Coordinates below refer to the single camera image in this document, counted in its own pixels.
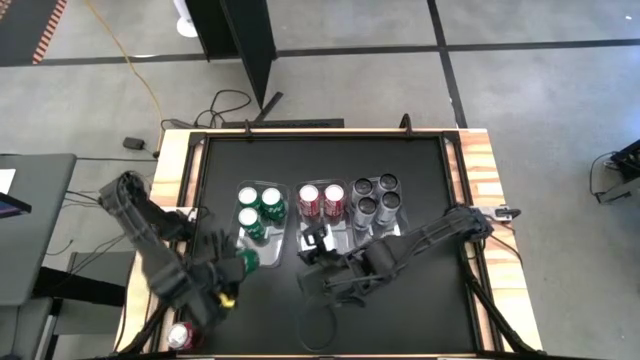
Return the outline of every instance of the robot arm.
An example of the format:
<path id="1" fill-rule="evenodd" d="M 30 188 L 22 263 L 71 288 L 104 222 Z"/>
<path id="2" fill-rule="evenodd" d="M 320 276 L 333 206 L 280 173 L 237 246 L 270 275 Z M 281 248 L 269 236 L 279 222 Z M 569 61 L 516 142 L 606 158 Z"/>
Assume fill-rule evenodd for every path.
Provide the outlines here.
<path id="1" fill-rule="evenodd" d="M 235 256 L 234 252 L 205 261 L 183 260 L 162 240 L 190 240 L 195 232 L 193 224 L 184 214 L 164 212 L 150 201 L 142 179 L 133 172 L 125 172 L 100 189 L 99 201 L 142 257 L 149 289 L 162 303 L 175 309 L 184 307 L 198 327 L 215 325 L 225 318 L 237 285 L 255 267 L 256 258 Z"/>
<path id="2" fill-rule="evenodd" d="M 305 240 L 317 245 L 300 257 L 310 265 L 299 274 L 298 283 L 307 297 L 324 296 L 328 304 L 364 306 L 361 297 L 392 282 L 417 254 L 441 243 L 459 244 L 461 266 L 469 288 L 487 310 L 490 319 L 504 335 L 515 352 L 541 354 L 528 346 L 509 326 L 480 281 L 473 274 L 466 258 L 465 243 L 486 239 L 493 227 L 478 209 L 455 207 L 436 221 L 403 236 L 385 236 L 339 256 L 327 252 L 321 243 L 323 226 L 309 228 Z"/>

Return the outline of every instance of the silver can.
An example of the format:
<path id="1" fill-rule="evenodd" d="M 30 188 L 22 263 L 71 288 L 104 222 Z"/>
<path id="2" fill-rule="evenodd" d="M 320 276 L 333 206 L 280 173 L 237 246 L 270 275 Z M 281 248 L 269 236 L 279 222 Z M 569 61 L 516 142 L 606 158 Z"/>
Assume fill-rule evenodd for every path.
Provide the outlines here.
<path id="1" fill-rule="evenodd" d="M 376 222 L 382 226 L 387 226 L 394 222 L 400 205 L 402 205 L 402 199 L 400 199 L 398 193 L 393 191 L 384 193 L 376 213 Z"/>
<path id="2" fill-rule="evenodd" d="M 375 189 L 375 194 L 378 199 L 382 198 L 382 195 L 389 191 L 398 190 L 398 178 L 391 174 L 384 174 L 380 176 L 380 180 L 378 180 L 378 185 Z"/>
<path id="3" fill-rule="evenodd" d="M 369 179 L 358 179 L 353 183 L 351 188 L 351 205 L 356 207 L 358 201 L 373 194 L 373 183 Z"/>
<path id="4" fill-rule="evenodd" d="M 370 197 L 364 197 L 358 201 L 353 211 L 353 227 L 356 230 L 366 230 L 376 216 L 376 201 Z"/>

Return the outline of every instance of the can top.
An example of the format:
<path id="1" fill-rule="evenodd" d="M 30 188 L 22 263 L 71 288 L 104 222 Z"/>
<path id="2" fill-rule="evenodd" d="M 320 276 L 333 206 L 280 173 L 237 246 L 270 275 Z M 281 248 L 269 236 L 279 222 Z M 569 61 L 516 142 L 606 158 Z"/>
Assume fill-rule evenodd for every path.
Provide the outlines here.
<path id="1" fill-rule="evenodd" d="M 318 198 L 318 188 L 313 185 L 305 185 L 300 189 L 300 199 L 315 201 Z"/>
<path id="2" fill-rule="evenodd" d="M 246 187 L 238 193 L 238 200 L 243 204 L 251 204 L 258 198 L 258 192 L 252 187 Z"/>
<path id="3" fill-rule="evenodd" d="M 393 190 L 398 186 L 398 179 L 391 174 L 380 176 L 380 187 L 386 190 Z"/>
<path id="4" fill-rule="evenodd" d="M 275 205 L 280 201 L 280 191 L 276 188 L 268 188 L 262 193 L 262 202 L 265 205 Z"/>
<path id="5" fill-rule="evenodd" d="M 376 207 L 378 207 L 378 205 L 372 198 L 362 198 L 358 201 L 358 210 L 365 215 L 371 215 L 376 212 Z"/>
<path id="6" fill-rule="evenodd" d="M 382 195 L 382 204 L 389 209 L 395 209 L 400 207 L 400 195 L 393 191 L 389 191 Z"/>
<path id="7" fill-rule="evenodd" d="M 167 342 L 172 349 L 183 347 L 189 340 L 189 330 L 184 324 L 173 324 L 167 334 Z"/>
<path id="8" fill-rule="evenodd" d="M 253 225 L 258 221 L 258 212 L 254 208 L 244 208 L 238 214 L 238 221 L 244 226 Z"/>
<path id="9" fill-rule="evenodd" d="M 324 196 L 327 200 L 340 201 L 344 198 L 344 190 L 340 185 L 329 185 L 329 187 L 324 190 Z"/>
<path id="10" fill-rule="evenodd" d="M 369 179 L 358 179 L 356 180 L 356 183 L 353 184 L 353 190 L 361 195 L 369 195 L 373 190 L 373 184 Z"/>

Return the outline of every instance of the striped caution tape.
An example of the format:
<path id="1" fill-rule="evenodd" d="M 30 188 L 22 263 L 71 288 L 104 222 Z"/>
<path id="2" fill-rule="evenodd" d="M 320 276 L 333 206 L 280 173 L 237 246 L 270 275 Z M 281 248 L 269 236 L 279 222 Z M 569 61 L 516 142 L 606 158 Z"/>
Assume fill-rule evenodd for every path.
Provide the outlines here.
<path id="1" fill-rule="evenodd" d="M 36 47 L 36 51 L 33 53 L 33 64 L 39 64 L 42 59 L 44 59 L 44 54 L 47 52 L 47 48 L 49 47 L 49 42 L 53 37 L 53 33 L 56 31 L 56 27 L 60 22 L 60 18 L 62 18 L 62 13 L 64 12 L 64 8 L 67 6 L 67 0 L 58 0 L 56 3 L 56 7 L 53 9 L 53 13 L 51 17 L 49 17 L 49 23 L 47 23 L 47 27 L 42 33 L 42 37 L 40 38 L 40 42 L 38 43 L 38 47 Z"/>
<path id="2" fill-rule="evenodd" d="M 11 5 L 11 0 L 0 0 L 0 21 L 2 21 L 2 18 L 7 13 L 9 5 Z"/>

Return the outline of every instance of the gray desk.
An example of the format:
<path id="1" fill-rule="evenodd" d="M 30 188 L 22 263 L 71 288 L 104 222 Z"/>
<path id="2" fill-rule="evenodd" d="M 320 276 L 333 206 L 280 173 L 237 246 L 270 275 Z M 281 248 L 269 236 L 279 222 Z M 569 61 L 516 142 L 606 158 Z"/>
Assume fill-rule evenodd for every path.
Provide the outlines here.
<path id="1" fill-rule="evenodd" d="M 122 306 L 122 286 L 41 267 L 75 163 L 73 154 L 0 156 L 0 169 L 16 169 L 9 195 L 32 208 L 0 219 L 0 306 L 31 297 Z"/>

